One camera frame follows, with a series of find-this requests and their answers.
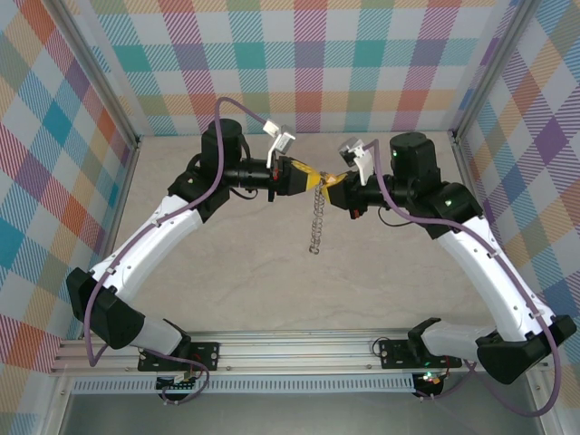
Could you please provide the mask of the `silver metal chain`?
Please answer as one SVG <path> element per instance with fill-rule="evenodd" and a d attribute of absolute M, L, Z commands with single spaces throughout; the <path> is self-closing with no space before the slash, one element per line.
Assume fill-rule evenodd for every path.
<path fill-rule="evenodd" d="M 309 253 L 313 255 L 318 255 L 320 253 L 324 224 L 324 192 L 320 192 L 317 187 L 314 190 L 314 216 L 311 225 L 310 245 L 308 248 Z"/>

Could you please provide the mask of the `grey metal panel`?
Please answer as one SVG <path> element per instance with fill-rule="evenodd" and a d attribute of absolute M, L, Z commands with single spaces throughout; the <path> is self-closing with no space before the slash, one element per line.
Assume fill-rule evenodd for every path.
<path fill-rule="evenodd" d="M 441 403 L 409 394 L 75 395 L 59 435 L 544 435 L 467 388 Z"/>

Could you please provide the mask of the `right aluminium side rail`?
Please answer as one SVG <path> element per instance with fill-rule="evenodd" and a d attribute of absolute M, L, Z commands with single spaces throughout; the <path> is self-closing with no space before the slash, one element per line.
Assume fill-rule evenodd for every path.
<path fill-rule="evenodd" d="M 449 142 L 461 179 L 469 190 L 477 196 L 478 189 L 469 169 L 467 154 L 463 151 L 461 139 L 454 131 L 449 132 Z M 557 399 L 561 392 L 562 381 L 560 354 L 556 353 L 553 362 L 544 359 L 539 365 L 530 369 L 526 373 L 526 380 L 529 383 L 534 404 L 538 407 L 537 410 L 532 410 L 531 412 L 541 411 L 536 416 L 540 421 L 540 429 L 547 434 L 562 435 L 561 424 L 556 413 Z"/>

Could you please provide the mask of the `aluminium side rail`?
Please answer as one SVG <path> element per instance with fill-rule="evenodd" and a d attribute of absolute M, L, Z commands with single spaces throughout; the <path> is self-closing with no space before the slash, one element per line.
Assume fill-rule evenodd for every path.
<path fill-rule="evenodd" d="M 461 179 L 469 190 L 477 196 L 478 189 L 469 169 L 467 154 L 463 151 L 461 139 L 454 131 L 449 132 L 449 142 Z M 553 362 L 544 359 L 539 365 L 530 369 L 526 373 L 526 380 L 529 383 L 534 404 L 538 407 L 537 410 L 532 410 L 531 412 L 541 411 L 536 416 L 540 421 L 540 429 L 547 434 L 562 435 L 561 424 L 556 413 L 557 399 L 561 392 L 562 381 L 560 354 L 556 353 Z"/>
<path fill-rule="evenodd" d="M 133 180 L 135 169 L 137 167 L 141 143 L 142 143 L 141 138 L 138 138 L 137 145 L 133 148 L 130 154 L 125 178 L 121 184 L 121 189 L 117 197 L 117 205 L 112 217 L 111 228 L 108 233 L 108 236 L 105 239 L 105 245 L 100 260 L 103 260 L 105 257 L 110 255 L 114 251 L 115 243 L 119 234 L 119 228 L 121 225 L 123 212 L 131 189 L 131 182 Z"/>

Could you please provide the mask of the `left aluminium side rail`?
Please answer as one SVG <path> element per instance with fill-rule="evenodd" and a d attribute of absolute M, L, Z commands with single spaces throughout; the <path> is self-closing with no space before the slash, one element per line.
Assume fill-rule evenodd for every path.
<path fill-rule="evenodd" d="M 105 239 L 105 245 L 100 260 L 103 260 L 105 257 L 110 255 L 114 251 L 115 243 L 119 234 L 119 228 L 121 225 L 123 212 L 131 189 L 131 182 L 133 180 L 135 169 L 137 167 L 141 143 L 142 143 L 141 138 L 138 138 L 137 145 L 133 148 L 130 154 L 125 178 L 121 184 L 121 189 L 117 197 L 117 205 L 112 217 L 111 228 L 108 233 L 108 236 Z"/>

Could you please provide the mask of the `right aluminium upright post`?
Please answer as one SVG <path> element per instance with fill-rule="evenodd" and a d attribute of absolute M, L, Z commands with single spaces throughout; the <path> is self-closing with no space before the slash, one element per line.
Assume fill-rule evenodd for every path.
<path fill-rule="evenodd" d="M 498 0 L 485 22 L 473 53 L 466 82 L 458 89 L 457 111 L 449 134 L 460 144 L 503 72 L 541 0 Z"/>

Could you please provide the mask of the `aluminium upright post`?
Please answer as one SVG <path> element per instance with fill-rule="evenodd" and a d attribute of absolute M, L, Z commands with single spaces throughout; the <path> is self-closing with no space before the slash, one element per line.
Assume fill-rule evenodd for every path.
<path fill-rule="evenodd" d="M 79 65 L 84 70 L 90 83 L 101 97 L 102 103 L 111 115 L 122 137 L 136 150 L 140 144 L 140 136 L 133 129 L 128 116 L 121 107 L 116 94 L 109 85 L 105 74 L 98 64 L 90 46 L 86 43 L 82 32 L 75 23 L 63 0 L 42 0 L 43 5 L 55 21 L 67 43 L 71 46 Z"/>
<path fill-rule="evenodd" d="M 473 53 L 466 82 L 458 89 L 457 111 L 449 134 L 460 144 L 503 72 L 541 0 L 498 0 L 485 22 Z"/>

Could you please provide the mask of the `left aluminium upright post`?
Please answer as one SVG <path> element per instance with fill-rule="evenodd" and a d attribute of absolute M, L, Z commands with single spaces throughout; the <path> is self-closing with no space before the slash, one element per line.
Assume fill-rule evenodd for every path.
<path fill-rule="evenodd" d="M 128 116 L 121 107 L 116 94 L 109 85 L 105 74 L 98 64 L 90 46 L 86 43 L 82 32 L 75 23 L 63 0 L 42 0 L 43 5 L 55 21 L 67 43 L 71 46 L 79 65 L 84 70 L 90 83 L 101 97 L 102 103 L 111 115 L 122 137 L 136 150 L 140 144 L 140 136 L 133 129 Z"/>

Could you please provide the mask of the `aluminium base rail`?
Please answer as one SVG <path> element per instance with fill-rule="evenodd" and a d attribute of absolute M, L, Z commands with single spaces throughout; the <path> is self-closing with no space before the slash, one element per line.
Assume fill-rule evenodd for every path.
<path fill-rule="evenodd" d="M 195 342 L 219 343 L 218 375 L 376 374 L 382 371 L 371 344 L 380 337 L 404 339 L 403 329 L 336 331 L 193 332 Z M 139 351 L 108 349 L 98 364 L 87 361 L 82 340 L 60 344 L 52 376 L 139 375 Z"/>

